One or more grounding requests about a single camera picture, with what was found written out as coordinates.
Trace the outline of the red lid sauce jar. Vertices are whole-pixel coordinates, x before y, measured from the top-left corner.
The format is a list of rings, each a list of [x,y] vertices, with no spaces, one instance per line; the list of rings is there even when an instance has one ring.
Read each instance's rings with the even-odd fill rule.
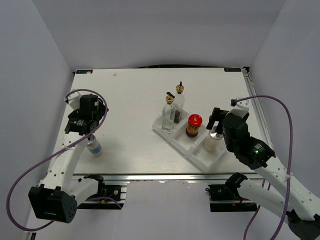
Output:
[[[203,119],[199,114],[191,114],[187,120],[185,133],[188,137],[194,138],[199,133],[199,128],[203,123]]]

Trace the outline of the silver lid white shaker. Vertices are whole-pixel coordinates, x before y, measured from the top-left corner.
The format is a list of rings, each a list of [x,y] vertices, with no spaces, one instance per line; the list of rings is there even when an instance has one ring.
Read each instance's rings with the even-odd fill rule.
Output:
[[[208,135],[204,139],[203,147],[207,152],[212,152],[217,147],[220,140],[223,139],[223,135],[213,130],[208,132]]]

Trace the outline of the blue label shaker bottle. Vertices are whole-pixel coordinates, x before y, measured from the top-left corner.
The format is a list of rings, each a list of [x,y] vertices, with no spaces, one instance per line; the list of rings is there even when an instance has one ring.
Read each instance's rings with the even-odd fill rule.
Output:
[[[86,147],[89,150],[89,152],[96,157],[101,156],[103,153],[103,149],[100,142],[93,134],[91,135]]]

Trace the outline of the dark sauce oil bottle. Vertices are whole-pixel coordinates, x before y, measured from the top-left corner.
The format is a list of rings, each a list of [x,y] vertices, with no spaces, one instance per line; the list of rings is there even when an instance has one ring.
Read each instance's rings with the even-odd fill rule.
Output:
[[[179,84],[176,86],[176,95],[174,99],[174,106],[175,106],[175,116],[174,122],[179,123],[182,117],[182,109],[185,103],[185,96],[183,95],[184,86],[183,83],[180,81]]]

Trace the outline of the clear oil bottle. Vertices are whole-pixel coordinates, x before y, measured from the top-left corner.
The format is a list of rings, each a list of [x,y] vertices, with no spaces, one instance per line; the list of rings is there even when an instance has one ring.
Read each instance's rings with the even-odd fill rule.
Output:
[[[167,92],[165,97],[166,104],[162,109],[162,122],[161,122],[161,129],[170,132],[174,127],[174,119],[175,119],[175,111],[176,108],[174,106],[175,96]]]

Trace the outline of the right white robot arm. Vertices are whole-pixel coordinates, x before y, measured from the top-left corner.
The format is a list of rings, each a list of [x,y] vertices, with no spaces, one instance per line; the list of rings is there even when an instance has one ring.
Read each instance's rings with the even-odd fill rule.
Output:
[[[234,173],[225,184],[210,185],[206,191],[210,199],[248,199],[267,209],[284,222],[301,240],[315,240],[320,236],[320,199],[305,188],[287,168],[276,153],[262,140],[250,135],[246,120],[248,110],[239,114],[215,107],[206,126],[223,135],[226,149],[235,158],[263,177],[278,194],[263,189],[244,174]]]

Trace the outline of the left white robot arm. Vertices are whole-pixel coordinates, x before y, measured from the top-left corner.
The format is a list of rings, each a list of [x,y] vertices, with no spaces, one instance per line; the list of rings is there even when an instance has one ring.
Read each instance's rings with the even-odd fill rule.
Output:
[[[105,196],[104,178],[84,176],[71,186],[75,168],[86,147],[92,146],[90,132],[105,116],[107,108],[97,95],[77,97],[64,129],[62,153],[54,160],[49,172],[37,187],[29,190],[28,198],[38,219],[70,223],[77,208],[90,197],[99,200]]]

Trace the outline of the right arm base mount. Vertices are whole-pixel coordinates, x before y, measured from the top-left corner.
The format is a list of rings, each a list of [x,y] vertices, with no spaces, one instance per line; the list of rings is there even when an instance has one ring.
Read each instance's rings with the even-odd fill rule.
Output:
[[[248,178],[239,172],[229,177],[224,184],[210,184],[205,191],[209,196],[211,213],[255,212],[257,204],[239,195],[241,183]]]

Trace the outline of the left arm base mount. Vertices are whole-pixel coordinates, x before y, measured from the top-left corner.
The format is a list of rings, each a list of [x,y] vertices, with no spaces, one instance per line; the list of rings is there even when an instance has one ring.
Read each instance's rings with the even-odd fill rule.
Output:
[[[97,193],[88,197],[77,208],[81,210],[121,210],[125,198],[124,185],[106,184],[102,175],[89,174],[78,179],[81,183],[84,180],[94,180],[97,182]]]

